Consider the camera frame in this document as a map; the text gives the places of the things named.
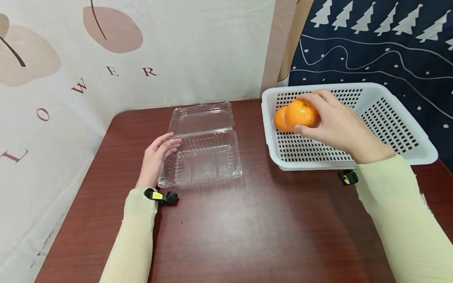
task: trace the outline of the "mandarin orange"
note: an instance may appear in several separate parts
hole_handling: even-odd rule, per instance
[[[288,107],[287,106],[280,107],[274,114],[274,125],[280,132],[290,132],[284,120],[286,108]]]
[[[315,127],[320,121],[319,113],[314,106],[305,100],[294,100],[285,111],[285,122],[288,129],[295,133],[295,126]]]

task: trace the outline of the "fabric backdrop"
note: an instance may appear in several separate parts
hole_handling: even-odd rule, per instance
[[[314,0],[280,85],[382,84],[453,171],[451,9],[453,0]]]
[[[34,281],[115,114],[274,86],[295,5],[1,1],[0,282]]]

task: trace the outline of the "plastic clamshell box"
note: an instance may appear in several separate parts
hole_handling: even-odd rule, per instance
[[[176,108],[169,132],[181,139],[165,160],[159,187],[224,182],[242,176],[231,103]]]

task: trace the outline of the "light green sleeve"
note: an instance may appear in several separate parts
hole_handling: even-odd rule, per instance
[[[359,199],[371,215],[398,283],[453,282],[453,245],[420,195],[406,161],[357,165]]]
[[[148,282],[158,203],[144,196],[146,189],[139,187],[129,192],[120,231],[99,283]]]

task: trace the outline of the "perforated basket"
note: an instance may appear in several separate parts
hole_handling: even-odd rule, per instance
[[[297,95],[329,89],[339,101],[352,107],[383,142],[401,154],[409,164],[429,164],[438,158],[436,148],[401,102],[382,85],[346,83],[276,87],[262,96],[266,143],[272,160],[284,171],[354,168],[355,162],[343,151],[307,139],[282,133],[274,127],[274,113]]]

